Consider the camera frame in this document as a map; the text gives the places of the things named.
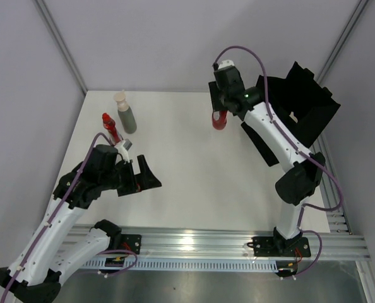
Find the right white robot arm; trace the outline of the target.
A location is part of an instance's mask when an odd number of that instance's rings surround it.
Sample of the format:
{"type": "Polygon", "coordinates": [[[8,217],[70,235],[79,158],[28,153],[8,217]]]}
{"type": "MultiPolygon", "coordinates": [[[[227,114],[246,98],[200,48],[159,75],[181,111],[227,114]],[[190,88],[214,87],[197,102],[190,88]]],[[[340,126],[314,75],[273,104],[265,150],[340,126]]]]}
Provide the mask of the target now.
{"type": "Polygon", "coordinates": [[[273,231],[273,248],[280,255],[288,255],[302,237],[304,207],[319,186],[324,156],[313,155],[297,141],[272,109],[268,89],[246,88],[232,61],[214,63],[213,74],[215,79],[209,84],[213,127],[222,130],[228,113],[237,116],[261,138],[284,171],[275,184],[283,205],[273,231]]]}

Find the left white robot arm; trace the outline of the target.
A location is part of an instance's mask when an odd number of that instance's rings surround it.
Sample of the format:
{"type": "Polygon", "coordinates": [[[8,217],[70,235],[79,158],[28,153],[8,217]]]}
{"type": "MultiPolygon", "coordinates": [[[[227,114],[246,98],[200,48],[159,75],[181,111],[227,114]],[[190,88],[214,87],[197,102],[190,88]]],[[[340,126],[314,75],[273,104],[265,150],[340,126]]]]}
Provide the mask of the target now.
{"type": "Polygon", "coordinates": [[[121,197],[161,187],[145,156],[137,160],[140,171],[135,174],[132,162],[116,147],[97,145],[60,178],[31,241],[11,265],[0,268],[4,295],[12,293],[21,302],[53,302],[64,282],[94,256],[137,255],[127,246],[122,229],[106,219],[98,221],[71,249],[58,252],[78,219],[104,191],[121,197]]]}

